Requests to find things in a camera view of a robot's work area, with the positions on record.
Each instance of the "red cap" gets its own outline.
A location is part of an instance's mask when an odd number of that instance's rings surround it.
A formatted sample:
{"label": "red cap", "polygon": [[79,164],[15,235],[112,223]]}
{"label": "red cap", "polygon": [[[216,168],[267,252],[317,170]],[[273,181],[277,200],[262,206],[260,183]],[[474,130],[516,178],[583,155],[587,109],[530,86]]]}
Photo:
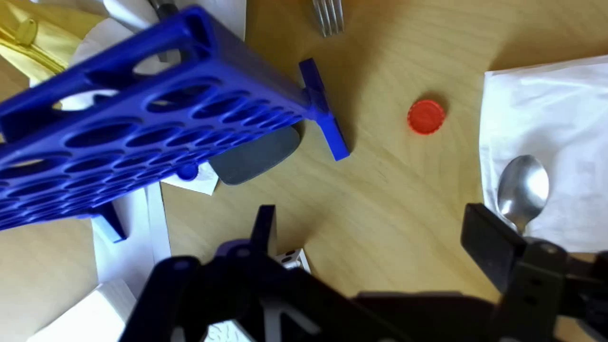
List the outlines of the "red cap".
{"label": "red cap", "polygon": [[406,123],[419,134],[435,132],[444,121],[444,107],[433,98],[419,98],[410,105]]}

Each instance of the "yellow object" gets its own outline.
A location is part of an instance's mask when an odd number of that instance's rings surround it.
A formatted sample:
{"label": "yellow object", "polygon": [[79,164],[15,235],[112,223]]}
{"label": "yellow object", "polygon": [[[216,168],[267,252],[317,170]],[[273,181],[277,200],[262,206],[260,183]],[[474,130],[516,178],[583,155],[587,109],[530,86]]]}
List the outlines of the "yellow object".
{"label": "yellow object", "polygon": [[83,35],[102,16],[64,5],[0,1],[0,54],[36,85],[70,64]]}

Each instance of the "table surface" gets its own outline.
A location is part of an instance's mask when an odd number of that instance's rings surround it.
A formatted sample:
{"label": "table surface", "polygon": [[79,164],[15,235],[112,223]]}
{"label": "table surface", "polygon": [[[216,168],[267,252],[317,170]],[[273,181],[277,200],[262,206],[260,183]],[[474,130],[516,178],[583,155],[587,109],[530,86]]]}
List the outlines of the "table surface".
{"label": "table surface", "polygon": [[[319,128],[279,166],[212,197],[163,185],[170,246],[207,259],[245,237],[260,202],[277,204],[279,246],[305,246],[313,273],[357,290],[497,292],[461,250],[463,204],[480,200],[478,107],[488,67],[606,52],[608,1],[343,0],[345,29],[321,37],[309,1],[248,3],[246,43],[284,75],[313,56],[353,147],[334,162]],[[0,62],[1,96],[24,85]],[[414,134],[412,100],[438,98],[444,126]],[[22,339],[94,286],[87,221],[1,231],[1,339]],[[571,320],[566,339],[585,339]]]}

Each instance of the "fork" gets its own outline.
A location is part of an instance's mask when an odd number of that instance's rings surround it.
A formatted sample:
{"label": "fork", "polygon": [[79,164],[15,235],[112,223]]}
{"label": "fork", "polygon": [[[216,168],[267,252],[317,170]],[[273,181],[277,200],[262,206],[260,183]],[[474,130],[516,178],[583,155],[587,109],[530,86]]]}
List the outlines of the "fork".
{"label": "fork", "polygon": [[322,35],[332,35],[343,28],[341,0],[311,0]]}

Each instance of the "spoon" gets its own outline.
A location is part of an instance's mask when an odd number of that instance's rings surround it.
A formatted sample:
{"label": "spoon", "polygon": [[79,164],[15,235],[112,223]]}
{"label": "spoon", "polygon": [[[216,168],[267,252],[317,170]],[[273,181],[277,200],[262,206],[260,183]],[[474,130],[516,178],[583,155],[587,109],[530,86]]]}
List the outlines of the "spoon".
{"label": "spoon", "polygon": [[518,155],[501,170],[497,208],[522,235],[530,219],[545,206],[549,174],[533,155]]}

